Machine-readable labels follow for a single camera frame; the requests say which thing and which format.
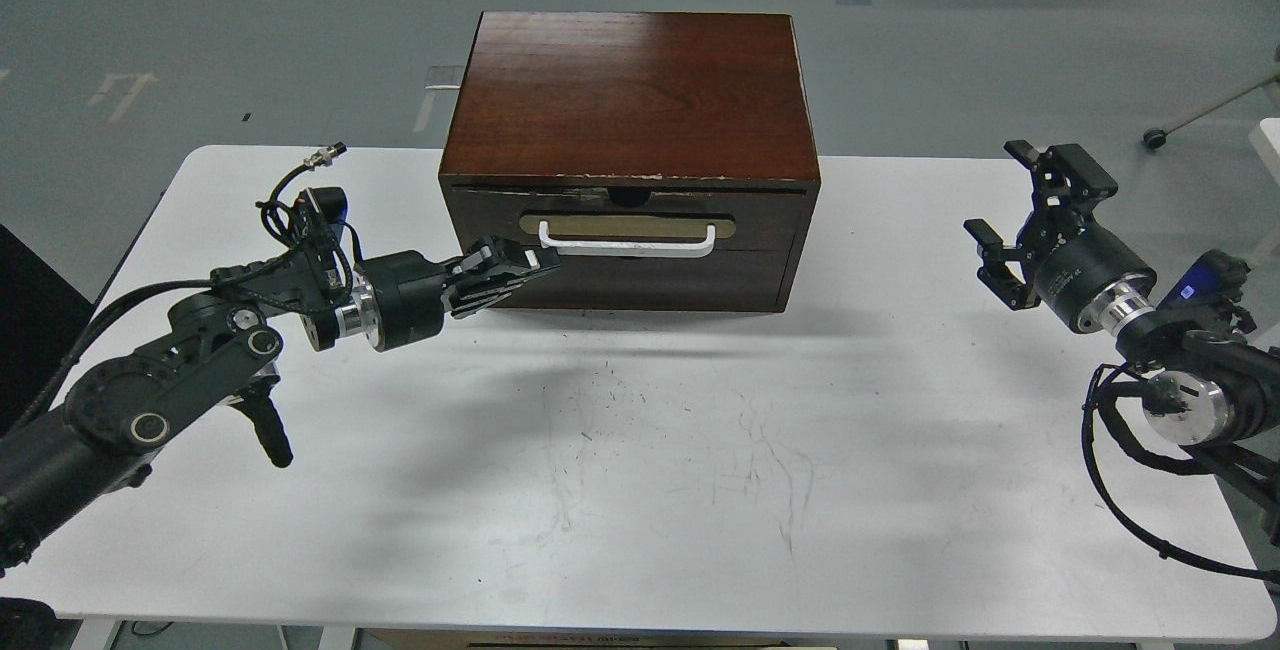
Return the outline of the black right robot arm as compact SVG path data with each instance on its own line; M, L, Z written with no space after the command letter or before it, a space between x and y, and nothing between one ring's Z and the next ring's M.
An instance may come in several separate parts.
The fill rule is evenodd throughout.
M1207 250L1160 303L1156 273L1094 209L1117 182L1079 145L1004 147L1030 175L1032 209L1014 244L983 220L964 229L982 261L977 276L1012 311L1048 308L1074 334L1106 331L1139 375L1137 392L1156 432L1185 461L1132 450L1169 473L1216 473L1247 495L1277 536L1277 463L1243 441L1277 426L1277 351L1251 345L1254 321L1243 307L1251 267Z

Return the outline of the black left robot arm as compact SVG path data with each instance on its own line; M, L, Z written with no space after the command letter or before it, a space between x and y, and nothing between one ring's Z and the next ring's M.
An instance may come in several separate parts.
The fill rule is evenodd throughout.
M339 188L283 191L346 152L315 150L257 203L283 253L216 267L206 280L138 287L88 322L50 381L3 439L3 568L100 496L138 488L160 450L218 406L248 418L268 459L293 453L271 400L283 337L275 316L297 316L314 351L365 337L375 351L436 337L520 287L556 273L556 250L485 235L433 262L419 252L367 258L347 223Z

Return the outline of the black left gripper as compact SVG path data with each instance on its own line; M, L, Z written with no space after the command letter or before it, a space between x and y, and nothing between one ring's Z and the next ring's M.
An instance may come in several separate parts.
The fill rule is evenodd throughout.
M352 290L352 299L370 345L393 351L436 337L448 313L475 316L561 266L557 250L480 237L442 262L415 250L362 258L355 266L361 290Z

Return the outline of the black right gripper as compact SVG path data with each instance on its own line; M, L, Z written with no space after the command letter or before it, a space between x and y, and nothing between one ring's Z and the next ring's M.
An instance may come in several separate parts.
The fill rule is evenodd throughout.
M1043 302L1074 334L1101 331L1092 308L1098 296L1117 284L1120 296L1147 294L1157 278L1129 244L1094 223L1094 209L1117 194L1117 180L1082 145L1038 150L1010 139L1004 148L1030 173L1032 211L1020 244L1005 244L984 220L963 223L980 258L975 276L1011 311Z

